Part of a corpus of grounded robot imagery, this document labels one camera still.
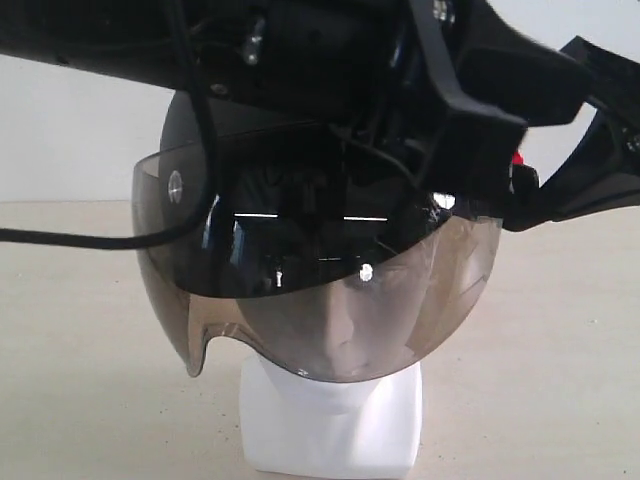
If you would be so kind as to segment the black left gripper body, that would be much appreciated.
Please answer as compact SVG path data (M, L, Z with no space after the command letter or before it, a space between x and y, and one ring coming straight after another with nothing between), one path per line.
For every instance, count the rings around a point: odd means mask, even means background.
M5 1L4 55L342 127L408 154L427 190L501 195L530 127L571 122L590 75L487 1Z

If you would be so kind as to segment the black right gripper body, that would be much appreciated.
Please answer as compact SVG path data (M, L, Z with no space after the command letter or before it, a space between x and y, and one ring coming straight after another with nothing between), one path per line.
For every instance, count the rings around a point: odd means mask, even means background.
M561 52L589 73L586 103L596 113L542 185L533 183L533 168L515 168L520 196L504 212L504 229L510 232L639 205L639 63L581 36Z

